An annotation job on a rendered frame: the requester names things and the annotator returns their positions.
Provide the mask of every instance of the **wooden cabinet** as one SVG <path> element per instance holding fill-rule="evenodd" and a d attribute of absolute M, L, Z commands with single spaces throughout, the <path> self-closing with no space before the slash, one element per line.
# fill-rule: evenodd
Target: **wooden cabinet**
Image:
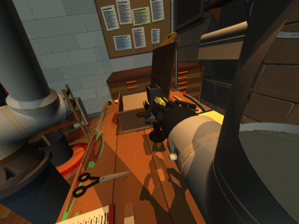
<path fill-rule="evenodd" d="M 118 93 L 145 88 L 151 84 L 152 67 L 142 67 L 117 71 L 107 80 L 111 98 L 118 99 Z M 200 99 L 203 64 L 178 62 L 178 89 L 182 93 Z M 171 89 L 175 87 L 175 72 L 171 80 Z"/>

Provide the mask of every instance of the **notepad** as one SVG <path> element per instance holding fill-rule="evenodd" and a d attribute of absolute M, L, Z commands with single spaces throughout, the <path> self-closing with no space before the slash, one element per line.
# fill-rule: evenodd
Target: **notepad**
<path fill-rule="evenodd" d="M 57 224 L 113 224 L 114 204 L 58 222 Z"/>

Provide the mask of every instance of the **wooden floor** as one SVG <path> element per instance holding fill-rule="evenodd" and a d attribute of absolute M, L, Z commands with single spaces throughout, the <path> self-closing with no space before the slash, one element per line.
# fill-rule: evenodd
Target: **wooden floor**
<path fill-rule="evenodd" d="M 99 121 L 98 117 L 89 119 L 88 127 L 91 131 L 90 133 L 93 133 L 98 121 Z M 73 131 L 73 132 L 69 132 L 66 135 L 68 142 L 73 142 L 73 141 L 81 139 L 83 137 L 84 137 L 84 134 L 81 131 L 81 129 Z M 39 139 L 40 139 L 40 136 L 37 135 L 37 136 L 32 137 L 29 142 L 35 142 L 35 141 L 38 141 Z M 88 141 L 86 139 L 84 139 L 80 143 L 88 143 Z M 70 185 L 73 183 L 73 180 L 76 176 L 78 167 L 76 167 L 74 170 L 72 170 L 72 172 L 70 172 L 69 174 L 64 176 L 64 178 Z M 31 223 L 28 220 L 24 219 L 17 213 L 11 211 L 9 208 L 6 208 L 4 205 L 0 204 L 0 224 L 27 224 L 27 223 L 34 224 L 34 223 Z"/>

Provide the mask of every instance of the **bulletin board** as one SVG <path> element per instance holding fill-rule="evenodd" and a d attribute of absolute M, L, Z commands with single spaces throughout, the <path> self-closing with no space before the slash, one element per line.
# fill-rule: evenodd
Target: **bulletin board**
<path fill-rule="evenodd" d="M 107 46 L 109 58 L 118 58 L 135 54 L 144 54 L 148 52 L 152 52 L 154 48 L 157 48 L 161 45 L 161 43 L 165 40 L 165 38 L 171 33 L 171 0 L 162 0 L 163 1 L 163 9 L 164 9 L 164 19 L 160 21 L 153 22 L 152 16 L 152 8 L 151 1 L 153 0 L 123 0 L 129 1 L 131 9 L 139 9 L 148 7 L 149 9 L 149 17 L 150 23 L 135 25 L 132 22 L 131 24 L 120 24 L 120 18 L 117 8 L 118 0 L 95 0 L 97 13 L 99 17 L 99 21 L 101 23 L 104 40 Z M 102 13 L 102 7 L 108 7 L 110 5 L 114 5 L 114 9 L 116 12 L 117 20 L 118 20 L 118 29 L 107 30 L 107 26 L 105 23 L 105 19 Z M 135 48 L 134 39 L 132 29 L 142 28 L 144 29 L 144 37 L 145 37 L 145 47 Z M 152 29 L 159 29 L 159 42 L 152 43 Z M 119 49 L 117 50 L 115 46 L 115 37 L 130 35 L 131 39 L 131 49 Z"/>

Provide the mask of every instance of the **black base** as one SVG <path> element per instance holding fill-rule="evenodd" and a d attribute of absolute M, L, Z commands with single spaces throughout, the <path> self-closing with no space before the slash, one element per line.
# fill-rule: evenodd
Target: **black base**
<path fill-rule="evenodd" d="M 149 133 L 149 138 L 152 142 L 163 142 L 166 139 L 166 136 L 162 131 L 160 131 L 160 134 L 157 136 L 154 134 L 154 131 L 152 131 Z"/>

